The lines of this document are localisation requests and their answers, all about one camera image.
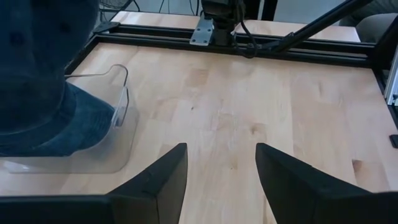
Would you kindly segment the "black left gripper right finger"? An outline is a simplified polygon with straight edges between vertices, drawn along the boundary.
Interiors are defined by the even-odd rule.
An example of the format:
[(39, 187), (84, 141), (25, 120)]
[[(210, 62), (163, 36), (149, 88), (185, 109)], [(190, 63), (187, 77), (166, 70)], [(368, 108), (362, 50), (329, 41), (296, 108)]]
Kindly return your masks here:
[(256, 165), (277, 224), (398, 224), (398, 192), (369, 192), (265, 143)]

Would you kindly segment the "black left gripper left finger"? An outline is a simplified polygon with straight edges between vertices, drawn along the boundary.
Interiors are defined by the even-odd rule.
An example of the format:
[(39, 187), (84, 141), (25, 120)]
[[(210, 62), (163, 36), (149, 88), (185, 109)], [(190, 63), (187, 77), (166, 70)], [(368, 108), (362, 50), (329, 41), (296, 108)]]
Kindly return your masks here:
[(0, 224), (178, 224), (187, 168), (187, 144), (179, 143), (103, 195), (0, 197)]

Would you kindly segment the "blue denim baseball cap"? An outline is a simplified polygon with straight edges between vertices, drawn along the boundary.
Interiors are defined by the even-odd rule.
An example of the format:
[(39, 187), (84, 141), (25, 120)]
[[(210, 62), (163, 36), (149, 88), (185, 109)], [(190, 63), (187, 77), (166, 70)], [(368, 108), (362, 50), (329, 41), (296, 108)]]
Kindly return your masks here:
[(0, 133), (58, 112), (64, 69), (93, 30), (99, 0), (0, 0)]
[(59, 110), (40, 126), (0, 134), (0, 157), (66, 157), (98, 144), (109, 132), (115, 110), (70, 83)]

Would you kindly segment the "silver aluminium extrusion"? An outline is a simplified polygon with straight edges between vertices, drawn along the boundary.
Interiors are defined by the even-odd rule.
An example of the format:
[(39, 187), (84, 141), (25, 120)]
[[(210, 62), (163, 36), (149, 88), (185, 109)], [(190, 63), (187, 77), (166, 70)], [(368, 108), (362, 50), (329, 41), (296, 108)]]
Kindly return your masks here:
[(392, 59), (392, 65), (387, 79), (386, 89), (384, 91), (384, 98), (386, 103), (390, 106), (396, 105), (398, 99), (398, 45), (394, 57)]

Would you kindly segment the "clear plastic storage bin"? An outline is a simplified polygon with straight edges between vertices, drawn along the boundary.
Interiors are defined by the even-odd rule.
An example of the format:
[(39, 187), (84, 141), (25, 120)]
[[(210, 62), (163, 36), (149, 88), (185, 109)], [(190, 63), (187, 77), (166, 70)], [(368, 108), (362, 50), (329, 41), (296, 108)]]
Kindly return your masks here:
[(108, 134), (97, 145), (67, 157), (0, 157), (8, 172), (108, 174), (127, 164), (139, 121), (128, 69), (114, 64), (104, 73), (67, 75), (66, 79), (113, 107)]

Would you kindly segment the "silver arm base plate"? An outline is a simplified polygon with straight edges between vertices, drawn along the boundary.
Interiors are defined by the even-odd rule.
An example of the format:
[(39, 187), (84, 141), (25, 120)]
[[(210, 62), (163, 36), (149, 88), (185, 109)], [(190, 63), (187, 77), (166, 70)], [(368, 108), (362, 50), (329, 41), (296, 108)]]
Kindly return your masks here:
[(190, 38), (190, 45), (208, 46), (213, 36), (213, 30), (213, 19), (201, 17)]

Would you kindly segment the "black diagonal frame brace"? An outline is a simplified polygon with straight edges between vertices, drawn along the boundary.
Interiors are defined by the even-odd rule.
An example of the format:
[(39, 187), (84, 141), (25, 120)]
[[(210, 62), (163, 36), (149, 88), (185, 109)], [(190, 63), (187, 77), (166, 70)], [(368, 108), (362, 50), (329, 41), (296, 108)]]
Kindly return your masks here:
[(309, 37), (331, 26), (372, 0), (346, 0), (296, 32), (291, 32), (270, 48), (271, 52), (285, 52)]

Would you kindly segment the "grey upholstered chair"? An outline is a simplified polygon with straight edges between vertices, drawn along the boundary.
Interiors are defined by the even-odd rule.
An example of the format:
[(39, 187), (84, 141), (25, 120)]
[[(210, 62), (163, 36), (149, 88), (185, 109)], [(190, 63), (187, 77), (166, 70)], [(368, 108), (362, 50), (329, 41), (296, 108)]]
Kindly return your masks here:
[(355, 27), (362, 42), (377, 42), (398, 16), (398, 0), (372, 0), (339, 21)]

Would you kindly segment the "black aluminium table frame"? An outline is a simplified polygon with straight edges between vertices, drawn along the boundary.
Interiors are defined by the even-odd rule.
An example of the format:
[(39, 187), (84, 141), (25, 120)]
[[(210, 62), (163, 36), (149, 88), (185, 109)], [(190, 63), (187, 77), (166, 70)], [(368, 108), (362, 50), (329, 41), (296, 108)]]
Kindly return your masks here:
[(210, 42), (208, 46), (202, 47), (190, 45), (194, 30), (103, 22), (94, 30), (85, 48), (68, 64), (65, 76), (71, 75), (94, 47), (103, 42), (226, 55), (242, 55), (247, 52), (250, 56), (259, 58), (370, 68), (380, 89), (385, 90), (387, 82), (383, 80), (382, 72), (391, 67), (395, 54), (393, 50), (387, 49), (387, 45), (398, 43), (398, 19), (376, 44), (318, 40), (309, 37), (288, 51), (279, 53), (271, 52), (270, 48), (283, 38), (281, 36), (233, 32), (233, 44), (230, 46), (214, 45)]

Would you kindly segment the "wooden neighbouring table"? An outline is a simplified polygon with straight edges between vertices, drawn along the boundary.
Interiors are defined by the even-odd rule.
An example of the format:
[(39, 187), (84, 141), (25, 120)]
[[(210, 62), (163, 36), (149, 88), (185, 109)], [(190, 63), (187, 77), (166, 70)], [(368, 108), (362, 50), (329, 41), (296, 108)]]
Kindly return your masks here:
[[(112, 19), (113, 22), (140, 26), (179, 27), (193, 29), (199, 21), (198, 16), (183, 16), (175, 14), (156, 14), (148, 12), (121, 11)], [(285, 36), (303, 28), (304, 24), (247, 20), (244, 22), (252, 34)], [(312, 39), (337, 40), (343, 42), (359, 42), (354, 27), (329, 26), (311, 36)]]

